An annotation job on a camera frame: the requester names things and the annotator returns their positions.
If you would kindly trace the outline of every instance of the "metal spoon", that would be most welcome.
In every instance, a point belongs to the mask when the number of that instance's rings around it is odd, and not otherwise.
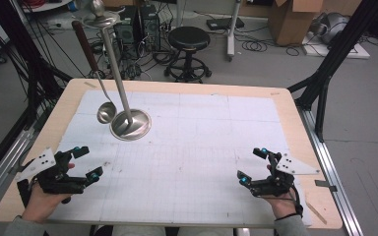
[[[116,107],[113,104],[111,98],[108,96],[105,86],[103,85],[103,82],[100,79],[99,68],[97,67],[97,62],[94,58],[94,54],[92,53],[91,47],[89,46],[88,40],[85,36],[82,24],[79,21],[74,21],[72,22],[72,27],[76,32],[76,36],[78,37],[79,42],[81,43],[82,49],[84,50],[85,56],[88,59],[94,77],[96,76],[99,80],[103,93],[105,93],[106,98],[108,98],[109,100],[106,103],[104,103],[97,111],[97,120],[102,124],[110,123],[112,119],[116,116]]]
[[[97,110],[97,121],[101,124],[107,124],[110,123],[113,118],[116,116],[116,107],[113,104],[111,98],[108,96],[108,93],[106,92],[105,86],[103,85],[102,80],[100,79],[100,75],[98,72],[96,72],[97,79],[99,80],[100,86],[102,87],[103,93],[105,93],[106,98],[108,98],[109,101],[102,104],[99,109]]]

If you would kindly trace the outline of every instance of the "spoon bowl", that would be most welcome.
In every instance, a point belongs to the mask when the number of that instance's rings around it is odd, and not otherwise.
[[[110,123],[113,118],[116,116],[116,107],[115,105],[107,101],[103,105],[100,106],[99,110],[97,111],[97,121],[101,124],[108,124]]]

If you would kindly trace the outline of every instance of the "chair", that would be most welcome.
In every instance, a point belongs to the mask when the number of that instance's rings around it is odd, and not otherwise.
[[[172,76],[176,82],[190,82],[199,81],[202,84],[201,78],[210,77],[212,71],[199,59],[193,57],[197,51],[202,50],[210,44],[210,36],[202,29],[194,27],[180,27],[172,30],[168,35],[168,42],[179,52],[168,64],[164,70],[165,76]],[[180,52],[184,51],[186,55],[179,57]],[[184,60],[183,66],[177,65],[177,62]],[[193,66],[193,61],[198,62],[200,66]]]

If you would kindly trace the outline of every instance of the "aluminum rail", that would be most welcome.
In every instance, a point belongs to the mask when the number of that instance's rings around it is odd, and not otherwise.
[[[305,129],[308,133],[309,139],[312,146],[314,147],[315,154],[318,157],[323,173],[330,184],[330,186],[335,186],[337,188],[336,192],[332,192],[333,198],[336,201],[337,208],[343,219],[346,231],[350,236],[362,236],[360,224],[352,210],[351,204],[349,203],[346,191],[343,187],[340,176],[337,173],[336,166],[328,152],[325,143],[320,142],[318,135],[315,133],[315,118],[312,111],[306,111],[298,108],[299,115],[303,119]]]

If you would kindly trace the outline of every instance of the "electronic equipment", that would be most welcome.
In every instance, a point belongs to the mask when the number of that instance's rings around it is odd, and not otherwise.
[[[231,27],[232,18],[211,19],[207,20],[207,26],[210,30],[228,30]],[[244,27],[241,19],[237,18],[235,27],[240,29]]]
[[[160,51],[159,17],[155,5],[140,8],[143,39],[148,51]]]
[[[142,40],[138,8],[131,5],[124,7],[125,11],[120,14],[121,22],[113,27],[120,60],[137,60],[140,57],[138,45]]]
[[[340,13],[322,13],[312,21],[309,31],[330,46],[340,36],[347,23],[348,18]]]

